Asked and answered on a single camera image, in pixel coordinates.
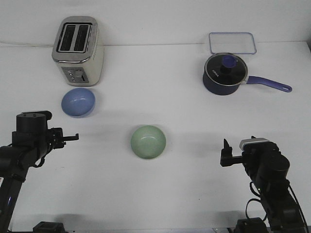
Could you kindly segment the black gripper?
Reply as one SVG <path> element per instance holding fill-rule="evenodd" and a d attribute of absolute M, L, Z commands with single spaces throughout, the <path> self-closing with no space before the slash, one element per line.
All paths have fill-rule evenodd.
<path fill-rule="evenodd" d="M 232 147 L 229 145 L 228 141 L 224 138 L 224 148 L 221 150 L 220 165 L 222 167 L 232 166 L 234 164 L 243 163 L 243 156 L 233 156 Z"/>
<path fill-rule="evenodd" d="M 76 141 L 79 139 L 79 134 L 73 136 L 63 136 L 62 128 L 51 128 L 47 131 L 47 142 L 49 149 L 62 149 L 67 141 Z"/>

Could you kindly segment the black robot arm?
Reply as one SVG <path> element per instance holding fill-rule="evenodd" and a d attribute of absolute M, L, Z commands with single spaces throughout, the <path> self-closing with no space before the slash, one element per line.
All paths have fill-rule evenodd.
<path fill-rule="evenodd" d="M 0 148 L 0 231 L 6 233 L 29 168 L 41 167 L 54 149 L 79 135 L 64 136 L 62 128 L 48 128 L 49 111 L 23 112 L 16 116 L 12 142 Z"/>
<path fill-rule="evenodd" d="M 250 190 L 265 211 L 263 219 L 239 219 L 236 233 L 307 233 L 309 232 L 297 197 L 286 178 L 290 162 L 278 146 L 265 138 L 252 136 L 240 142 L 242 154 L 233 156 L 232 147 L 224 140 L 221 166 L 242 164 L 250 177 Z"/>

